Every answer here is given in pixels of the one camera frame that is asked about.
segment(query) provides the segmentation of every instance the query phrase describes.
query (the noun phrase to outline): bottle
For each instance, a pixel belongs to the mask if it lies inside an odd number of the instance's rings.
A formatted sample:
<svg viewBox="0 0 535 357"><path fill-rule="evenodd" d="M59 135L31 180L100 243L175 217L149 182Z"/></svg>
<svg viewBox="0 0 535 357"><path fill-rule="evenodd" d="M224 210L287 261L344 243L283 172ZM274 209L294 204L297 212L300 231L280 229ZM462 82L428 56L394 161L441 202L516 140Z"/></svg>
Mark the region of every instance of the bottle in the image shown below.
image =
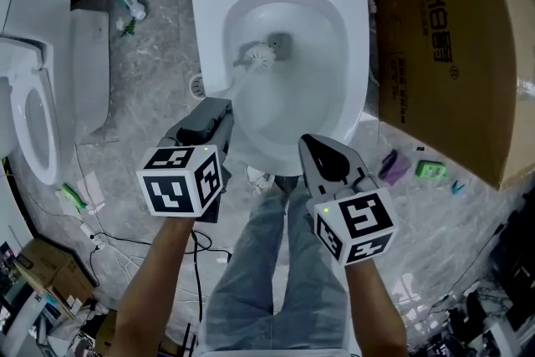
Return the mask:
<svg viewBox="0 0 535 357"><path fill-rule="evenodd" d="M130 11L130 15L137 20L142 20L147 16L145 7L138 0L120 0Z"/></svg>

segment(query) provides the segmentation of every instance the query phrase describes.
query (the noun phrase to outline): toilet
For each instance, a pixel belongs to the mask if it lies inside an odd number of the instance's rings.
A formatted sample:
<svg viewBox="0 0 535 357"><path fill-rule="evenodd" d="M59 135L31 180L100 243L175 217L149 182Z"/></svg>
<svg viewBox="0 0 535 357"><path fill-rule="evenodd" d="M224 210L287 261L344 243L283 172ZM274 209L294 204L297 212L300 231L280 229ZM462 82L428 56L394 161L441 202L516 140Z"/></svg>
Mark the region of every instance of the toilet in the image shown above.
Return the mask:
<svg viewBox="0 0 535 357"><path fill-rule="evenodd" d="M0 80L18 143L42 183L60 184L74 144L108 115L108 15L71 12L70 0L11 0L2 24Z"/></svg>
<svg viewBox="0 0 535 357"><path fill-rule="evenodd" d="M207 96L232 85L240 55L273 35L291 55L247 79L232 101L232 150L271 174L302 174L298 140L312 133L349 143L369 73L367 0L192 0Z"/></svg>

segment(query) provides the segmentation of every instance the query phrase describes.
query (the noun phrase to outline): person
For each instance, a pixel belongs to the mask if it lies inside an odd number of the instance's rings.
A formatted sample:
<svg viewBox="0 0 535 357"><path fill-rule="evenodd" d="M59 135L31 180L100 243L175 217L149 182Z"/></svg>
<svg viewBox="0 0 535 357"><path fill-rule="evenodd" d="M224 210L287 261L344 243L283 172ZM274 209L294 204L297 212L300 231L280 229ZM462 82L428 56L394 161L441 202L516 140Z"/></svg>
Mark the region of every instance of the person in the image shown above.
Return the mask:
<svg viewBox="0 0 535 357"><path fill-rule="evenodd" d="M348 298L330 256L313 234L299 182L273 185L252 210L199 328L203 357L349 357ZM273 313L273 273L288 204L290 267L284 304ZM119 311L113 357L153 357L171 315L194 219L167 218ZM371 259L345 268L354 334L363 357L407 356L405 326Z"/></svg>

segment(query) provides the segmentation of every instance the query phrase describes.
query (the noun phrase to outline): marble floor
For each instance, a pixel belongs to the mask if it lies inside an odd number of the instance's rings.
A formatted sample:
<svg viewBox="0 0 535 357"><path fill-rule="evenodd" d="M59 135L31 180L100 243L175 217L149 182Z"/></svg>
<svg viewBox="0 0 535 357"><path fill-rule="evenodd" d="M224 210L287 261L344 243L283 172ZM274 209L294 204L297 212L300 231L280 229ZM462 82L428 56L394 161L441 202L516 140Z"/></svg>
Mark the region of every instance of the marble floor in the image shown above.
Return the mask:
<svg viewBox="0 0 535 357"><path fill-rule="evenodd" d="M148 16L136 24L135 34L121 37L115 28L118 20L128 23L129 15L119 0L83 0L75 8L107 11L110 14L110 114L104 127L78 146L67 182L74 188L83 176L94 172L104 198L96 215L83 212L96 232L150 242L161 219L152 217L145 205L135 175L145 149L154 146L167 129L196 106L189 95L189 78L199 71L196 35L191 0L141 0ZM362 123L352 146L359 151L372 175L393 148L406 155L415 166L426 159L444 161L448 178L422 181L408 173L390 188L400 217L400 233L393 247L377 258L385 284L403 314L411 346L421 343L440 328L445 315L439 312L455 302L455 297L436 304L449 293L466 271L497 226L522 204L522 192L532 183L523 183L497 193L455 163L429 148L418 151L421 143L378 121ZM9 157L21 183L21 192L38 230L46 236L76 249L89 266L94 244L80 230L81 222L62 214L55 189L38 183L20 150ZM253 203L252 188L245 177L245 166L232 154L226 161L233 174L216 225L197 224L209 234L213 247L232 250L247 222ZM451 184L466 187L452 195ZM96 296L115 307L135 274L147 246L116 242L93 256L100 286ZM487 269L487 254L482 253L474 266L454 289L458 296ZM206 302L226 266L224 254L199 254L202 297ZM276 308L282 304L288 274L288 245L283 243L278 269L273 279ZM191 256L181 268L175 305L168 334L181 342L187 323L196 328L197 292Z"/></svg>

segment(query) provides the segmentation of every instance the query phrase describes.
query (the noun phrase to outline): jeans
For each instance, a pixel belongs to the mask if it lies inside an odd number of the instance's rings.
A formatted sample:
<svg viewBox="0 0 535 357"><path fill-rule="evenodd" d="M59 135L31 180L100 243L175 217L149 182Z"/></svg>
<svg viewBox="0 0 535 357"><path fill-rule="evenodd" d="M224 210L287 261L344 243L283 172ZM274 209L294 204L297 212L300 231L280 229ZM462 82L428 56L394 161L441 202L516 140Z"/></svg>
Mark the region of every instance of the jeans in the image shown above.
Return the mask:
<svg viewBox="0 0 535 357"><path fill-rule="evenodd" d="M284 197L267 192L237 241L214 289L197 351L238 349L342 349L347 294L313 234L310 198L303 183L290 196L290 267L280 313L273 314L273 273L283 239Z"/></svg>

